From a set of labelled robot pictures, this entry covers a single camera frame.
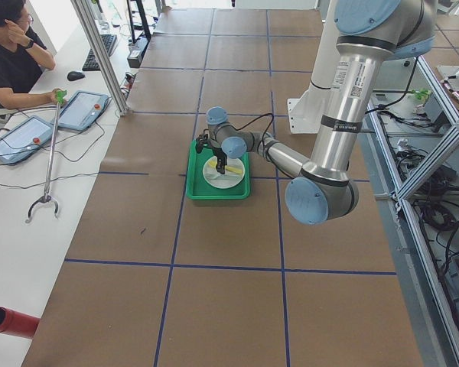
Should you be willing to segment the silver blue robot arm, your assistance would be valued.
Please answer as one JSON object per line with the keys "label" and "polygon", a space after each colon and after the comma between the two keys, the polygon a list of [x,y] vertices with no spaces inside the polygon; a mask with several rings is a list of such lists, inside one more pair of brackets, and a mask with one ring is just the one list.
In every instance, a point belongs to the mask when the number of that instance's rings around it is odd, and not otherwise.
{"label": "silver blue robot arm", "polygon": [[315,225],[345,216],[359,192],[347,176],[379,68],[387,60],[417,57],[435,38],[436,1],[338,1],[328,24],[338,31],[330,95],[309,158],[266,132],[240,132],[226,111],[207,111],[210,145],[225,158],[256,152],[292,180],[285,203],[294,219]]}

